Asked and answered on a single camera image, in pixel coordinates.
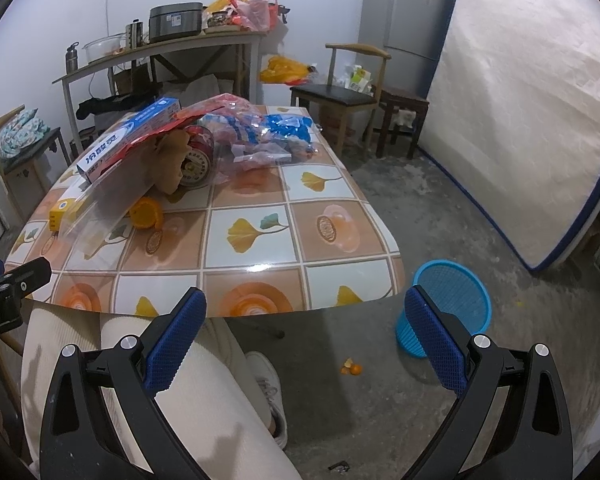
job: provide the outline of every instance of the blue and white box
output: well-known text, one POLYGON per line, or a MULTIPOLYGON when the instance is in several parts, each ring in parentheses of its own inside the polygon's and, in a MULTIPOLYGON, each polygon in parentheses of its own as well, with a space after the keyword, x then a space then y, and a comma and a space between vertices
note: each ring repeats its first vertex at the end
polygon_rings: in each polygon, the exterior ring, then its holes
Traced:
POLYGON ((138 137, 170 123, 179 111, 180 101, 163 97, 123 123, 115 124, 84 153, 77 163, 78 172, 93 184, 122 148, 138 137))

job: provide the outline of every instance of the yellow box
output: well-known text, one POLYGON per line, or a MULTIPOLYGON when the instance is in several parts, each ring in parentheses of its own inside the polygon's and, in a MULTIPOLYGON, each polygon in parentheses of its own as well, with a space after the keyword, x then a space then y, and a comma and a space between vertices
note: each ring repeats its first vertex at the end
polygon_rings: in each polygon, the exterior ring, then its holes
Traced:
POLYGON ((60 222, 64 212, 75 202, 75 198, 62 198, 49 211, 49 230, 57 233, 60 230, 60 222))
POLYGON ((60 231, 62 217, 64 217, 64 214, 69 210, 72 215, 70 220, 75 221, 77 214, 82 209, 82 204, 80 202, 84 201, 82 198, 86 194, 85 192, 88 187, 89 183, 83 177, 79 177, 76 182, 62 193, 62 196, 49 210, 49 230, 51 232, 57 233, 60 231))

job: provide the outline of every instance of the black chair seat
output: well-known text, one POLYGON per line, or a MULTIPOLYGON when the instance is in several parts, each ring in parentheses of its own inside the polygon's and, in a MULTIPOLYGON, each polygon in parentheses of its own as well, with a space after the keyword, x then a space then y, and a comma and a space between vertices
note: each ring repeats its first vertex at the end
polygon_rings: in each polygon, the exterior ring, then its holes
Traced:
POLYGON ((321 99, 326 99, 333 103, 343 106, 360 106, 375 104, 376 99, 370 95, 349 90, 342 86, 327 86, 327 85, 298 85, 292 86, 291 91, 298 94, 300 99, 303 99, 301 94, 314 96, 321 99))

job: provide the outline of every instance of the person's leg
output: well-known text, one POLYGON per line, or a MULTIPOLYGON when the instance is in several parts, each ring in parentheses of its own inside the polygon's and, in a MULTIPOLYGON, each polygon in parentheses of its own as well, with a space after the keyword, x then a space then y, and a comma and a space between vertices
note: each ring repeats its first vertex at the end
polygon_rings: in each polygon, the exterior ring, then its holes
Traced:
POLYGON ((78 345, 84 352, 98 349, 98 314, 35 301, 24 341, 20 377, 24 433, 34 462, 40 455, 46 394, 60 351, 69 343, 78 345))
POLYGON ((285 449, 288 433, 286 429, 285 410, 282 406, 280 378, 271 361, 260 352, 249 352, 245 355, 245 358, 249 366, 250 376, 255 379, 272 413, 273 424, 269 428, 269 431, 273 435, 278 447, 285 449))
MULTIPOLYGON (((125 335, 139 335, 150 323, 149 319, 112 315, 102 315, 102 321, 103 348, 110 348, 125 335)), ((156 396, 160 410, 185 448, 214 480, 299 480, 300 475, 263 424, 264 407, 259 408, 263 412, 260 416, 228 366, 215 355, 224 353, 225 358, 231 357, 234 368, 240 368, 240 359, 235 357, 240 347, 237 343, 237 349, 224 346, 233 336, 218 337, 218 332, 224 331, 221 324, 207 321, 205 326, 171 387, 156 396)), ((238 376, 249 383, 245 373, 248 370, 238 371, 238 376)), ((121 423, 119 405, 109 399, 109 409, 125 450, 136 465, 148 469, 126 421, 121 423)))
POLYGON ((196 342, 209 350, 229 368, 235 382, 238 383, 244 395, 249 399, 262 423, 269 429, 270 433, 273 433, 276 425, 269 403, 251 373, 244 352, 242 352, 242 348, 240 348, 226 321, 221 317, 207 319, 196 337, 196 342))

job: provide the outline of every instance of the canned food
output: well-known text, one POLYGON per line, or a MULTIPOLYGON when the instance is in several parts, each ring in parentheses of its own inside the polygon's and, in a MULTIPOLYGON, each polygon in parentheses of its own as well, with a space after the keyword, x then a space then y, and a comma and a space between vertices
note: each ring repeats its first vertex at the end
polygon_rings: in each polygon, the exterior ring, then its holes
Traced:
POLYGON ((201 185, 211 172, 214 159, 214 140, 211 132, 204 126, 194 124, 187 126, 185 131, 189 137, 189 153, 182 161, 183 186, 195 187, 201 185))

